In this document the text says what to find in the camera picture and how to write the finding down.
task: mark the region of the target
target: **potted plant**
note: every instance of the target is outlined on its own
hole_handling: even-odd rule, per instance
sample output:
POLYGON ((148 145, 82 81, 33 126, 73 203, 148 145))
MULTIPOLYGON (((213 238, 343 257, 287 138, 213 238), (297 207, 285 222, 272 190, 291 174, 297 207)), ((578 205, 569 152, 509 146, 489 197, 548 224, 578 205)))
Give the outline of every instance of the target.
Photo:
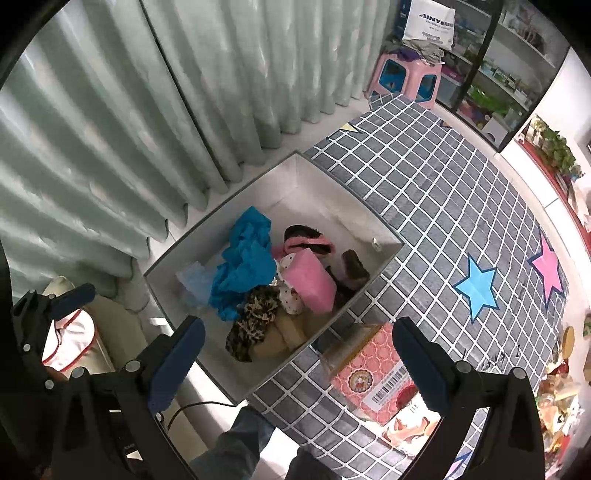
POLYGON ((574 167, 574 155, 566 144, 566 139, 551 128, 542 132, 544 142, 542 152, 547 165, 554 167, 562 176, 570 177, 574 167))

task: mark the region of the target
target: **blue star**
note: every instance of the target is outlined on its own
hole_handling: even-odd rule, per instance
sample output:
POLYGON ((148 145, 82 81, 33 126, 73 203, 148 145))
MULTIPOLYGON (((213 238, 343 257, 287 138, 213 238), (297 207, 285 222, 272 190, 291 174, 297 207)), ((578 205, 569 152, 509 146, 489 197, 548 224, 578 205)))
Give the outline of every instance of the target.
POLYGON ((495 279, 495 274, 496 267, 481 270, 472 256, 468 255, 468 276, 456 283, 453 288, 468 297, 471 323, 474 323, 474 320, 484 307, 499 309, 492 292, 492 282, 495 279))

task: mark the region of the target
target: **pink star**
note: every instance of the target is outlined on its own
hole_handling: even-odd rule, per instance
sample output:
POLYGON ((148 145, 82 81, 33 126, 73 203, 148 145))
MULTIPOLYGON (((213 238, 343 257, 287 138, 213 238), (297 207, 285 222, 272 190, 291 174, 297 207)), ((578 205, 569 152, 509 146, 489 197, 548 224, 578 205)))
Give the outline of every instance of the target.
POLYGON ((530 258, 528 262, 538 272, 540 277, 542 277, 544 302, 546 303, 546 308, 548 308, 552 290, 555 290, 558 294, 564 294, 564 291, 560 276, 558 275, 558 257, 556 256, 556 252, 550 248, 546 237, 541 232, 540 241, 542 244, 541 253, 530 258))

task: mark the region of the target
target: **white paper bag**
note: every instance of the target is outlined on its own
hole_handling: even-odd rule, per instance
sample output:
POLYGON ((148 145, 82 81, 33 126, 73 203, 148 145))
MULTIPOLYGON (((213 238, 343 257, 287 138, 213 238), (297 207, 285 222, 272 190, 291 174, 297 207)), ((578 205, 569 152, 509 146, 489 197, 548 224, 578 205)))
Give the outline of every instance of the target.
POLYGON ((426 40, 451 51, 455 15, 453 8, 433 0, 412 0, 402 39, 426 40))

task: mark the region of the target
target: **gray grid rug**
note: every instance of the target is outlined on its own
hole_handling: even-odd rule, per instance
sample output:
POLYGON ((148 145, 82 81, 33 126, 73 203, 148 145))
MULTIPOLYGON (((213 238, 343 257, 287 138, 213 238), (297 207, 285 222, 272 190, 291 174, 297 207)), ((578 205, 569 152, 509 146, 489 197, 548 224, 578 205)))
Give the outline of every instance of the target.
MULTIPOLYGON (((371 111, 306 155, 386 219, 406 242, 366 294, 249 400, 277 427, 345 478, 395 480, 411 463, 360 425, 328 382, 318 352, 353 322, 409 316, 454 361, 481 371, 520 366, 532 387, 543 376, 565 299, 542 285, 527 259, 540 251, 540 227, 506 178, 457 131, 397 94, 372 97, 371 111), (470 321, 453 285, 468 274, 467 255, 497 267, 499 309, 470 321)), ((567 282, 560 269, 565 292, 567 282)), ((473 450, 486 411, 478 411, 459 454, 473 450)), ((461 475, 462 466, 455 476, 461 475)))

